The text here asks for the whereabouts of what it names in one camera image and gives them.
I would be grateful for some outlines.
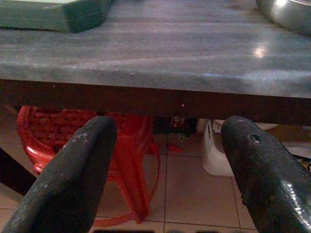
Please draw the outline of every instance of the table top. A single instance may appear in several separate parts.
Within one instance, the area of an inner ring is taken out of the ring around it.
[[[254,0],[118,0],[82,33],[0,29],[0,79],[311,99],[311,37]]]

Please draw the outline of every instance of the white container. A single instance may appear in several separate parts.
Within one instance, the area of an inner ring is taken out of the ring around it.
[[[229,161],[221,144],[221,134],[213,128],[219,127],[207,121],[202,140],[204,169],[215,176],[233,176]],[[279,126],[270,131],[292,154],[311,158],[311,129],[303,127]]]

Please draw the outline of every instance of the table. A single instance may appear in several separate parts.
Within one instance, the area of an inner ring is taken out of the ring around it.
[[[311,124],[311,37],[251,0],[118,0],[78,34],[0,30],[0,101]]]

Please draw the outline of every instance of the red plastic stool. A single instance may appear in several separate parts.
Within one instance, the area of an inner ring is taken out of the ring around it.
[[[111,160],[107,181],[116,181],[130,213],[105,220],[95,220],[94,226],[118,225],[134,219],[141,223],[150,213],[150,201],[159,182],[159,150],[153,142],[151,116],[106,114],[117,123],[118,138]],[[45,109],[23,106],[17,119],[17,130],[23,147],[40,173],[48,162],[63,148],[72,135],[89,119],[94,111]],[[155,186],[147,193],[143,174],[144,155],[152,152],[157,157],[158,174]]]

